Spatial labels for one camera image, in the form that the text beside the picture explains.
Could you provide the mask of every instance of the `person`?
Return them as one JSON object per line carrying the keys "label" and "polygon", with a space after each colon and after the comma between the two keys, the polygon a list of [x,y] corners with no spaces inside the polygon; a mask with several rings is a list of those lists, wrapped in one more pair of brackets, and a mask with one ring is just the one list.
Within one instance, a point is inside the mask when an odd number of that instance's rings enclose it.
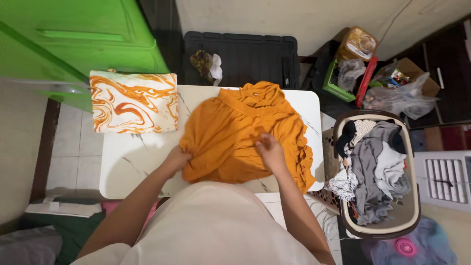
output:
{"label": "person", "polygon": [[73,265],[327,264],[325,235],[270,134],[256,147],[276,177],[285,230],[250,191],[233,184],[192,184],[160,206],[143,228],[162,186],[191,160],[179,146],[107,216]]}

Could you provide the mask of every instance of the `orange blouse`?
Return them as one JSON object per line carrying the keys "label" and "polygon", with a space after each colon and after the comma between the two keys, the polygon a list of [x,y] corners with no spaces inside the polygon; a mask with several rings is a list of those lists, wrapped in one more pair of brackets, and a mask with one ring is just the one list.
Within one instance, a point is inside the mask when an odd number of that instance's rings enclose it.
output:
{"label": "orange blouse", "polygon": [[268,132],[283,147],[288,169],[305,194],[316,181],[306,128],[279,85],[262,81],[240,90],[221,89],[217,98],[201,103],[185,125],[180,147],[193,159],[183,169],[183,179],[244,183],[270,176],[255,147],[260,134]]}

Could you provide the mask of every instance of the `beige laundry basket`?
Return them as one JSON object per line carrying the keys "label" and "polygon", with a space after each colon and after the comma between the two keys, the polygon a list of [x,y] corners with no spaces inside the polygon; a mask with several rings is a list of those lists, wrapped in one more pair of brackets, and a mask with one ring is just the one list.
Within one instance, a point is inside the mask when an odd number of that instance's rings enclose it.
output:
{"label": "beige laundry basket", "polygon": [[407,175],[409,181],[411,182],[412,190],[399,201],[394,200],[391,202],[391,206],[393,209],[390,210],[388,213],[389,216],[393,217],[392,220],[383,221],[379,224],[368,224],[366,226],[354,224],[348,212],[349,203],[342,200],[340,201],[340,215],[348,231],[358,237],[372,239],[390,239],[400,237],[414,230],[414,228],[419,223],[421,214],[419,192],[414,170],[414,153],[412,151],[411,142],[409,138],[409,130],[401,118],[392,113],[379,110],[354,110],[344,113],[341,117],[337,119],[334,128],[331,129],[333,134],[333,141],[331,145],[333,147],[333,152],[330,152],[330,156],[333,157],[326,157],[325,154],[325,178],[326,180],[328,180],[334,177],[335,174],[340,170],[341,157],[337,154],[335,150],[335,144],[337,142],[337,139],[342,134],[342,129],[345,123],[347,123],[348,121],[363,119],[369,119],[374,121],[393,119],[397,125],[402,127],[400,135],[402,136],[407,155],[405,159],[406,168],[404,169],[404,173]]}

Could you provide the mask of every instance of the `air vent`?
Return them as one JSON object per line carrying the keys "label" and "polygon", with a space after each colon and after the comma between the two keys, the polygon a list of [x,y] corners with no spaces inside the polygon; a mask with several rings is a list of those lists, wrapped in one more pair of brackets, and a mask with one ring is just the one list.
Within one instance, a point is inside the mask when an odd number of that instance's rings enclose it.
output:
{"label": "air vent", "polygon": [[457,159],[426,159],[429,197],[467,204],[463,165]]}

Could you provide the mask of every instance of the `pink cap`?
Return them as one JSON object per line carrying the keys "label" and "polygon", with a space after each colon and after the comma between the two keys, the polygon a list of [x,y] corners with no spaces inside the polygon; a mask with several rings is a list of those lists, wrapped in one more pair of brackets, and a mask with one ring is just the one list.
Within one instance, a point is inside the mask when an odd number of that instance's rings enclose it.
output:
{"label": "pink cap", "polygon": [[407,238],[400,238],[396,241],[396,250],[406,257],[412,257],[416,252],[415,245]]}

